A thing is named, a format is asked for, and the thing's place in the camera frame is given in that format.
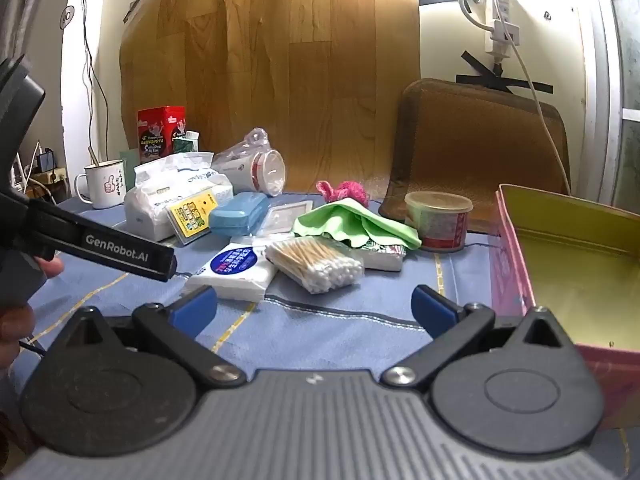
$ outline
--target blue soap box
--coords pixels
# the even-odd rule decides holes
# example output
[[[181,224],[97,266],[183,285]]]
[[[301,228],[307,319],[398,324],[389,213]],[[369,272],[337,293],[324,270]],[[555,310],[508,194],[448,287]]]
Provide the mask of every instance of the blue soap box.
[[[225,205],[209,213],[209,229],[215,235],[245,236],[254,233],[269,208],[263,193],[238,193]]]

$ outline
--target wood grain panel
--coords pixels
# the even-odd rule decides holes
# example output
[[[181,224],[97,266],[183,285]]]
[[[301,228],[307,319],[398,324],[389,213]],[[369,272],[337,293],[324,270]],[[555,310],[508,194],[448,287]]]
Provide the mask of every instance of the wood grain panel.
[[[407,36],[407,31],[419,27],[416,0],[376,0],[376,59],[386,62],[376,64],[375,174],[367,185],[385,192],[400,97],[420,72],[420,40]]]
[[[331,70],[335,97],[376,97],[374,0],[331,0]]]
[[[313,189],[330,174],[332,103],[331,43],[289,47],[290,134],[287,179],[292,189]]]
[[[120,49],[122,117],[185,105],[203,149],[264,127],[287,189],[384,194],[396,108],[419,78],[416,0],[142,0]]]
[[[252,0],[252,113],[274,146],[288,155],[290,0]]]

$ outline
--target human hand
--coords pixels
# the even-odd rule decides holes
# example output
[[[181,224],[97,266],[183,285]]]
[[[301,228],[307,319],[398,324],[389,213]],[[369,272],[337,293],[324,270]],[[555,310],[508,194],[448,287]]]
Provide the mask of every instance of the human hand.
[[[59,258],[50,262],[36,258],[47,278],[57,276],[65,269]],[[28,337],[35,326],[35,315],[29,305],[16,306],[5,310],[0,316],[0,368],[8,368],[20,353],[18,340]]]

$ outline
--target blue tablecloth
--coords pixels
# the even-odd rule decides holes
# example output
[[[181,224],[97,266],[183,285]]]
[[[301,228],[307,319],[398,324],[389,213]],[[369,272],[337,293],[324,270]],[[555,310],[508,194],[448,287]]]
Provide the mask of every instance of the blue tablecloth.
[[[285,194],[274,204],[322,197]],[[125,229],[122,206],[87,209],[78,199],[62,207],[87,218]],[[370,208],[377,211],[378,203]],[[234,362],[249,376],[258,368],[336,369],[369,368],[375,376],[391,364],[427,344],[431,337],[411,315],[410,297],[418,284],[439,290],[458,304],[491,304],[488,245],[482,234],[469,234],[467,247],[454,254],[410,253],[401,272],[368,270],[358,285],[322,295],[311,295],[278,273],[259,304],[221,301],[218,313],[197,341]],[[176,300],[188,276],[196,272],[227,243],[228,238],[206,235],[186,247],[174,238],[178,273],[167,283],[108,269],[68,254],[61,254],[66,269],[49,280],[33,297],[36,340],[47,348],[69,315],[80,306],[93,305],[105,315],[125,315],[150,301]],[[23,351],[10,377],[20,391],[38,358]],[[627,431],[632,475],[640,475],[640,459],[633,453],[640,431]],[[617,432],[598,434],[593,454],[608,468],[624,471],[625,448]]]

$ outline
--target pink yarn object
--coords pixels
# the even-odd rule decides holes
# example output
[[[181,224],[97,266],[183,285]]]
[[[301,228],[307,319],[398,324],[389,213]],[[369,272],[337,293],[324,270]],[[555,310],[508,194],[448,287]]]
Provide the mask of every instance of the pink yarn object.
[[[324,196],[327,202],[336,202],[343,198],[353,198],[364,207],[369,207],[369,195],[364,191],[361,184],[353,180],[347,180],[335,189],[331,187],[331,184],[326,180],[320,180],[316,184],[316,189]]]

